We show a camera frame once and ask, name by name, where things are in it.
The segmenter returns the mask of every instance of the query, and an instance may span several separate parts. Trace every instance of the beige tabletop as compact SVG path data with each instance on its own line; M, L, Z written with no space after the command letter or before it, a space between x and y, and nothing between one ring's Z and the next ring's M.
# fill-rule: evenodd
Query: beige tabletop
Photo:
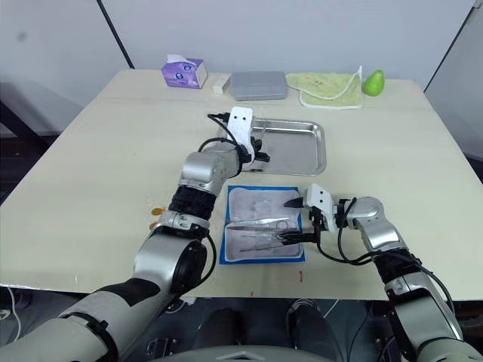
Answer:
M206 114L241 104L212 92L216 77L190 90L167 87L154 70L117 74L3 203L0 284L91 292L130 278L152 208L169 205L184 159L217 131ZM228 184L318 183L334 199L379 198L454 299L483 299L483 187L413 81L387 81L358 110L307 109L295 90L242 104L257 117L319 123L327 167L311 177L243 173ZM217 246L225 207L226 186L211 217ZM337 255L335 235L324 240ZM350 256L365 252L358 232L344 240ZM374 265L340 265L311 244L302 263L217 265L189 295L385 299Z

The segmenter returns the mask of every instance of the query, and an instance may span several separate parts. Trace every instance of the green towel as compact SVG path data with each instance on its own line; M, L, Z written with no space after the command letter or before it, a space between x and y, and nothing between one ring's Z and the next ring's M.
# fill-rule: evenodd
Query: green towel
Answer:
M305 107L354 109L362 107L362 67L357 73L292 73L287 84L300 92Z

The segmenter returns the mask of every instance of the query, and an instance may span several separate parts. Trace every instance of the gray wall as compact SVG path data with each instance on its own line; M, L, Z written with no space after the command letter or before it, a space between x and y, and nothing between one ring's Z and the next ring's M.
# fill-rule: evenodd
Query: gray wall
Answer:
M426 95L460 148L483 161L483 8L463 28Z
M425 87L473 0L104 2L140 68L166 53L209 72L363 65ZM127 68L94 0L2 0L0 50L0 96L39 133L63 130Z

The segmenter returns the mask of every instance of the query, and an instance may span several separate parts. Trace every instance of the pear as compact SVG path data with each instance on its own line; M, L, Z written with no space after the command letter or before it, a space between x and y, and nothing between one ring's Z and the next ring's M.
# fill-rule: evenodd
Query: pear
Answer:
M368 96L377 96L384 89L384 72L378 69L376 72L372 73L369 78L367 78L362 85L362 90Z

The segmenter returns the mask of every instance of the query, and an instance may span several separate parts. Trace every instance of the tissue box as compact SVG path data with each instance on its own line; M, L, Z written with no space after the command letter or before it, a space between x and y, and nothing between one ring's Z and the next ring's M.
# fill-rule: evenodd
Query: tissue box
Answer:
M161 71L169 87L201 88L208 74L203 59L187 58L188 62L166 63Z

